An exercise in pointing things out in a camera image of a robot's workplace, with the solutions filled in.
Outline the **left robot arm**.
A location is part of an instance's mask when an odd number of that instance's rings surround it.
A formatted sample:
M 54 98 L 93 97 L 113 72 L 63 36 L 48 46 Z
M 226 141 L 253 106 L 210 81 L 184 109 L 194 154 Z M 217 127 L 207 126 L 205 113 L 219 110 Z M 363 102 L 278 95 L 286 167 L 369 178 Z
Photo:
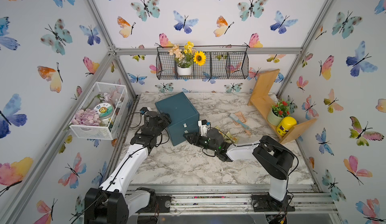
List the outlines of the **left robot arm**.
M 171 118 L 169 114 L 146 107 L 141 113 L 144 124 L 131 139 L 122 161 L 99 188 L 91 188 L 86 193 L 85 224 L 125 224 L 138 211 L 157 211 L 155 190 L 139 187 L 131 195 L 126 193 L 142 162 L 153 148 L 162 144 L 162 132 L 171 124 Z

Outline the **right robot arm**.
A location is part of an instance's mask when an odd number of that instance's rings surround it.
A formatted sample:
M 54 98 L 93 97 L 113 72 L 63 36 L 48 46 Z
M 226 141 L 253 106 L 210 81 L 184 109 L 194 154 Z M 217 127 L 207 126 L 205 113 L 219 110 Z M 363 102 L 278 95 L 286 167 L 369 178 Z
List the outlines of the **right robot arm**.
M 185 133 L 184 138 L 192 145 L 214 152 L 223 162 L 256 160 L 270 175 L 269 196 L 284 201 L 287 183 L 295 154 L 270 136 L 262 136 L 259 141 L 235 145 L 227 143 L 218 129 L 209 129 L 207 135 L 198 132 Z

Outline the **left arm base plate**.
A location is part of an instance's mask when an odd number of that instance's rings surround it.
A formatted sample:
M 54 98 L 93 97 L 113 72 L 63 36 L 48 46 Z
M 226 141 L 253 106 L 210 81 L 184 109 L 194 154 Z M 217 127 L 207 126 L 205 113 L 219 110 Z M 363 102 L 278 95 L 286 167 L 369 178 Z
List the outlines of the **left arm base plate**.
M 156 195 L 150 198 L 150 203 L 145 207 L 143 213 L 169 213 L 171 197 L 167 195 Z

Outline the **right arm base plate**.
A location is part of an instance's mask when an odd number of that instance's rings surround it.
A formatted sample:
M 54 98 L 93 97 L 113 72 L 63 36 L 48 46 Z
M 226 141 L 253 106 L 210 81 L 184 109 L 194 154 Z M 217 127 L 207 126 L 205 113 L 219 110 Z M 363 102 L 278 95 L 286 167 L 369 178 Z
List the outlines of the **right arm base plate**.
M 290 201 L 290 195 L 287 195 L 283 201 L 274 199 L 268 193 L 251 196 L 254 212 L 294 212 L 295 208 L 290 205 Z

